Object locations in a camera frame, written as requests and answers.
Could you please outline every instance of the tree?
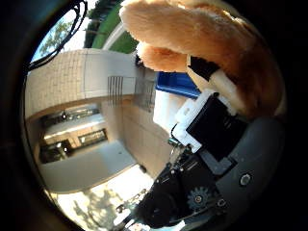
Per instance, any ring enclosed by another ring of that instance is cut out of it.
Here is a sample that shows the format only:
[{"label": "tree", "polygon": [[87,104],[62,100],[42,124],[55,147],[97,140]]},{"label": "tree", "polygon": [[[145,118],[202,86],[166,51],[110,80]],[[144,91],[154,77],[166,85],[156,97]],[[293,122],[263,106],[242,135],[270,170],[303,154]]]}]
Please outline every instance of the tree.
[{"label": "tree", "polygon": [[57,48],[68,35],[72,24],[72,21],[64,22],[63,19],[58,21],[57,24],[48,32],[48,38],[46,41],[43,41],[43,45],[39,49],[40,55],[44,56]]}]

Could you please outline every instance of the orange plush toy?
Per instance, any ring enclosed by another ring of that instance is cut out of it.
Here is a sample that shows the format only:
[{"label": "orange plush toy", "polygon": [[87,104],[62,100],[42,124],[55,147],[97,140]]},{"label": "orange plush toy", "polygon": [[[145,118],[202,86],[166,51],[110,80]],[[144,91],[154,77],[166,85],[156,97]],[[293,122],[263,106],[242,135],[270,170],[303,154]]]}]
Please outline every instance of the orange plush toy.
[{"label": "orange plush toy", "polygon": [[[282,114],[284,85],[269,48],[222,1],[125,0],[120,17],[140,42],[138,55],[145,66],[188,72],[200,90],[218,91],[242,116]],[[218,71],[210,79],[200,77],[191,69],[192,57],[215,64]]]}]

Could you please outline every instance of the blue box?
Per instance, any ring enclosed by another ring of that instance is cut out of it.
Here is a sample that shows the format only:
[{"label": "blue box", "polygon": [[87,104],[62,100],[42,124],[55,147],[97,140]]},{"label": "blue box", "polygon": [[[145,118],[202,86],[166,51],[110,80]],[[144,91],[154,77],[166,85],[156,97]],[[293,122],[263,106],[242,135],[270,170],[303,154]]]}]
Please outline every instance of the blue box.
[{"label": "blue box", "polygon": [[156,90],[197,98],[201,93],[187,73],[162,72],[158,73]]}]

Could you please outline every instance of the gear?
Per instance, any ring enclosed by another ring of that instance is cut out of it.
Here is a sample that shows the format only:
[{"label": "gear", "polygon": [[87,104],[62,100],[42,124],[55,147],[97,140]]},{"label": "gear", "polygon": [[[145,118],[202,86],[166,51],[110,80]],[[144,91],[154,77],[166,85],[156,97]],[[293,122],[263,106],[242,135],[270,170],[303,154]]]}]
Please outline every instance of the gear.
[{"label": "gear", "polygon": [[188,195],[189,207],[193,211],[198,211],[206,207],[210,195],[209,190],[204,187],[194,188]]}]

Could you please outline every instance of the black wire bundle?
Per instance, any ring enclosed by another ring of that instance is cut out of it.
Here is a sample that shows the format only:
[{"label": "black wire bundle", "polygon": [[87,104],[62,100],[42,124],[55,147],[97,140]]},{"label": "black wire bundle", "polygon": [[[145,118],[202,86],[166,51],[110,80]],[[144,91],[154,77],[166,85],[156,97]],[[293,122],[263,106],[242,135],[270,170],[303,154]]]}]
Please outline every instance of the black wire bundle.
[{"label": "black wire bundle", "polygon": [[[85,6],[82,15],[81,15],[81,4],[84,4],[84,6]],[[78,3],[78,5],[74,6],[74,8],[72,8],[72,10],[75,11],[76,17],[75,17],[73,24],[70,28],[70,31],[67,34],[67,36],[65,37],[65,39],[60,43],[60,45],[57,48],[55,48],[54,51],[50,52],[48,55],[46,55],[46,56],[44,56],[44,57],[42,57],[42,58],[40,58],[36,61],[31,62],[28,66],[28,71],[39,68],[39,67],[41,67],[45,64],[48,64],[50,61],[52,61],[60,53],[60,51],[64,48],[65,44],[76,34],[76,32],[79,30],[81,24],[83,23],[86,15],[87,15],[87,11],[88,11],[88,2],[83,0],[80,3]]]}]

